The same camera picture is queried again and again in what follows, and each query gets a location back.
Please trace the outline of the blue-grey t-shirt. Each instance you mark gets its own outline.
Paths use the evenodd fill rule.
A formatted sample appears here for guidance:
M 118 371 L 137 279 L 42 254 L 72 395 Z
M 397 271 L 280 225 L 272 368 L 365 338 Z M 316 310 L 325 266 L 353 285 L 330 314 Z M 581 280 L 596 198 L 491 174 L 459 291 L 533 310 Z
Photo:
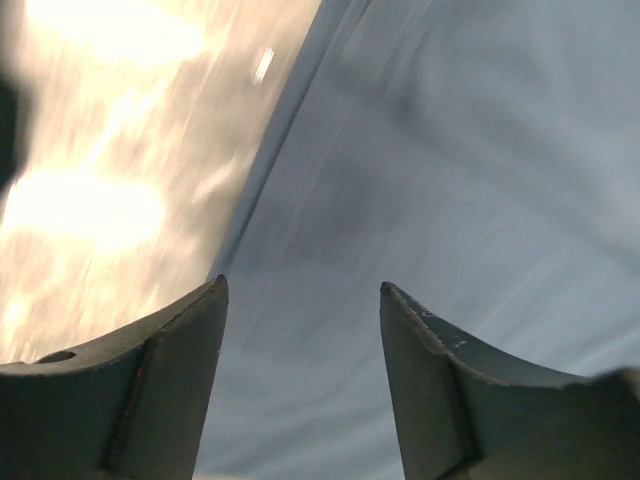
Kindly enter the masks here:
M 203 474 L 401 477 L 385 281 L 537 364 L 637 365 L 638 3 L 322 2 L 215 268 Z

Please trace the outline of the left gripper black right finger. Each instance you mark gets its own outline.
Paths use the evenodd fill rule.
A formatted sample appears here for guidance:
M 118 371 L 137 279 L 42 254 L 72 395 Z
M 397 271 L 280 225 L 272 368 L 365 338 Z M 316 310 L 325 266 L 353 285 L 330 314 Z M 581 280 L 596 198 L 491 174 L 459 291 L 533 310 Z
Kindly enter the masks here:
M 580 377 L 503 352 L 381 287 L 408 479 L 635 479 L 639 372 Z

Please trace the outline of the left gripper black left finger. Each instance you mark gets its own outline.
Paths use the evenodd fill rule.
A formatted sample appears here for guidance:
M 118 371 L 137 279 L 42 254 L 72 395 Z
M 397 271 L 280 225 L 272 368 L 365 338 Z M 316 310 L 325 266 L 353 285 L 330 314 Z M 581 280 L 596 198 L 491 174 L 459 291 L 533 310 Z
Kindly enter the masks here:
M 228 307 L 224 277 L 92 341 L 1 368 L 5 479 L 189 479 Z

